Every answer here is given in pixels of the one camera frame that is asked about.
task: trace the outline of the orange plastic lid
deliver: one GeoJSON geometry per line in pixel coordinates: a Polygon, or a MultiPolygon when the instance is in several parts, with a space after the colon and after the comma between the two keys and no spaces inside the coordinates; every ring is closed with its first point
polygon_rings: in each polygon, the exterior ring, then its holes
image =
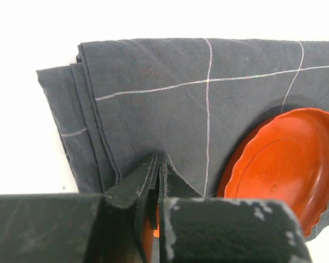
{"type": "Polygon", "coordinates": [[[329,113],[299,108],[256,127],[226,166],[217,196],[284,201],[310,235],[329,201],[329,113]]]}
{"type": "Polygon", "coordinates": [[[158,212],[158,205],[156,206],[157,229],[154,230],[154,237],[160,237],[160,213],[158,212]]]}

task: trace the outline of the dark gray cloth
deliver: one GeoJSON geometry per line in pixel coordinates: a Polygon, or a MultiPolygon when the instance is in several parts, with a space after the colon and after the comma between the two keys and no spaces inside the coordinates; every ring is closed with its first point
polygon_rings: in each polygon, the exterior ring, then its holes
{"type": "MultiPolygon", "coordinates": [[[[81,44],[79,58],[72,71],[38,75],[60,132],[87,128],[92,150],[85,146],[83,155],[92,172],[85,173],[86,161],[83,168],[71,162],[80,189],[105,190],[142,156],[164,151],[193,188],[211,196],[232,152],[258,123],[292,108],[329,111],[329,42],[104,41],[81,44]],[[61,80],[71,77],[74,87],[61,80]],[[73,94],[59,93],[58,85],[73,94]],[[65,111],[61,96],[79,111],[65,111]]],[[[77,143],[79,137],[62,139],[77,143]]],[[[66,148],[70,158],[83,159],[66,148]]],[[[312,235],[326,225],[329,212],[312,235]]]]}

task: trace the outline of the white wall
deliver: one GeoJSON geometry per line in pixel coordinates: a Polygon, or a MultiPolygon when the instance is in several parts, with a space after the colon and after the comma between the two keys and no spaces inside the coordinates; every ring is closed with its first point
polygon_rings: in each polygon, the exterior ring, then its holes
{"type": "MultiPolygon", "coordinates": [[[[76,191],[35,70],[74,62],[80,42],[329,41],[329,1],[104,2],[0,1],[0,194],[76,191]]],[[[329,227],[308,244],[315,263],[329,263],[329,227]]]]}

